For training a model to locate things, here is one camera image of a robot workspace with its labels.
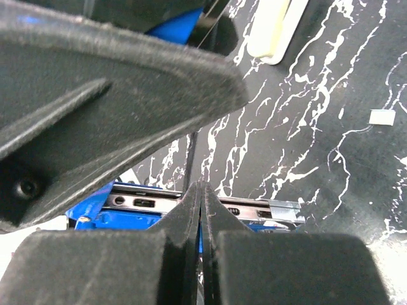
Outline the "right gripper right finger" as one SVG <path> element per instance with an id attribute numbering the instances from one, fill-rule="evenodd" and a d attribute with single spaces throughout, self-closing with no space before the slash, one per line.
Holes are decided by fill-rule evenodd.
<path id="1" fill-rule="evenodd" d="M 388 304 L 372 255 L 347 234 L 255 233 L 201 191 L 206 304 Z"/>

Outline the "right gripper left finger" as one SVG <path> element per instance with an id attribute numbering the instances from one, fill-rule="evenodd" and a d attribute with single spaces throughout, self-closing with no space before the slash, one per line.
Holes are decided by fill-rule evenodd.
<path id="1" fill-rule="evenodd" d="M 38 231 L 1 279 L 2 304 L 194 304 L 199 188 L 145 231 Z"/>

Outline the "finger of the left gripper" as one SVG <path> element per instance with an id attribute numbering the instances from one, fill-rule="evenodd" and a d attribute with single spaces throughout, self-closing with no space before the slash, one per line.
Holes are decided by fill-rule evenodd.
<path id="1" fill-rule="evenodd" d="M 1 2 L 1 232 L 48 221 L 242 108 L 226 1 Z"/>

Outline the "blue black stapler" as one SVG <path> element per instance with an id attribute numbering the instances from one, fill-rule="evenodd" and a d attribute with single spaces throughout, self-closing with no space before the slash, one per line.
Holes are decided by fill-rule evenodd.
<path id="1" fill-rule="evenodd" d="M 146 230 L 156 224 L 181 202 L 190 186 L 197 132 L 189 138 L 181 192 L 121 180 L 110 182 L 66 212 L 69 228 Z M 234 197 L 220 198 L 220 202 L 255 232 L 286 233 L 296 231 L 305 222 L 298 202 Z"/>

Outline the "white beige stapler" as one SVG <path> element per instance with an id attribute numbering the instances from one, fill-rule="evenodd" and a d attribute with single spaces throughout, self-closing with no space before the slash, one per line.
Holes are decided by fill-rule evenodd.
<path id="1" fill-rule="evenodd" d="M 250 56 L 279 64 L 294 36 L 308 0 L 259 0 L 247 41 Z"/>

